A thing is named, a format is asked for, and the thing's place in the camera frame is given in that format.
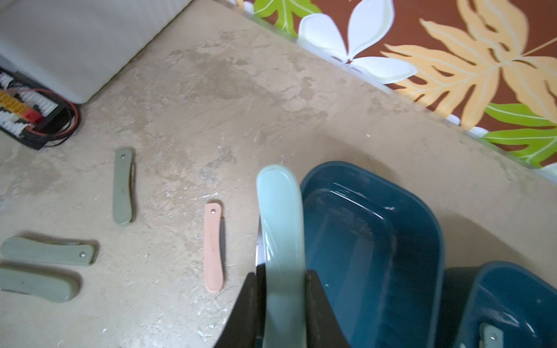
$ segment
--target sage green handle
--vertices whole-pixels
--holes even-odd
[[[0,252],[11,260],[76,266],[89,266],[95,256],[95,248],[89,244],[51,244],[22,237],[6,239],[0,246]]]
[[[74,298],[79,285],[72,278],[11,266],[0,266],[0,289],[42,297],[52,302]]]
[[[127,226],[133,220],[131,206],[131,165],[133,152],[128,148],[116,150],[114,159],[114,193],[112,215],[114,221]]]

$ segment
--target yellow connector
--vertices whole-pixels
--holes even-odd
[[[42,119],[42,115],[33,110],[33,108],[3,91],[0,91],[0,106],[33,124],[38,123]]]

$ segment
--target black wire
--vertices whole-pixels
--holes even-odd
[[[46,147],[46,148],[54,148],[54,147],[56,147],[56,146],[58,146],[58,145],[62,145],[62,144],[65,143],[66,140],[68,140],[69,138],[70,138],[70,136],[68,135],[68,136],[65,137],[61,142],[56,143],[56,144],[54,144],[54,145],[45,145],[45,147]]]

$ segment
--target blue plastic tub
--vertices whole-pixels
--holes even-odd
[[[557,291],[509,262],[448,269],[437,346],[476,348],[480,324],[502,330],[505,348],[557,347]]]
[[[429,208],[346,162],[317,166],[301,191],[306,265],[352,348],[431,348],[444,244]]]

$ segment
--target knife handle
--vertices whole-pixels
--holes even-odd
[[[224,284],[221,259],[221,216],[222,207],[218,203],[205,205],[205,225],[203,238],[203,274],[205,288],[217,294]]]
[[[0,266],[0,289],[42,297],[51,302],[74,298],[79,285],[72,278],[31,269]]]
[[[6,239],[0,246],[0,252],[11,260],[76,266],[89,266],[95,256],[95,248],[89,244],[51,244],[22,237]]]
[[[114,158],[114,188],[112,216],[121,226],[127,226],[133,220],[131,201],[131,165],[134,153],[130,148],[116,150]]]

